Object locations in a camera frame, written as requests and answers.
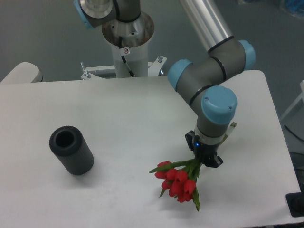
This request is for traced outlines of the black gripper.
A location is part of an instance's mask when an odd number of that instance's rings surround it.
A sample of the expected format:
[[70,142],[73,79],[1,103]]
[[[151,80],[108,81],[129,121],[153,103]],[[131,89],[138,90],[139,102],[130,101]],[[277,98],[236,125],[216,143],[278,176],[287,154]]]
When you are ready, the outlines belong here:
[[186,142],[195,158],[202,161],[206,167],[218,168],[223,160],[218,156],[218,148],[223,140],[223,135],[219,137],[209,137],[198,129],[185,134]]

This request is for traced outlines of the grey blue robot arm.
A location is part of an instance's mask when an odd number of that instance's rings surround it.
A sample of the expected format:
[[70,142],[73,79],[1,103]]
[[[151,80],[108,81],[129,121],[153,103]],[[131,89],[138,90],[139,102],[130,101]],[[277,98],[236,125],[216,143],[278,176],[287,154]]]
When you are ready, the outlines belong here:
[[[214,1],[180,3],[208,58],[200,64],[179,60],[167,77],[198,117],[194,131],[185,136],[189,149],[200,163],[217,168],[223,163],[217,150],[237,107],[236,95],[222,83],[250,69],[256,54],[250,43],[234,38]],[[153,37],[154,23],[138,0],[76,0],[74,6],[86,27],[102,28],[112,47],[117,78],[145,77],[151,72],[147,44]]]

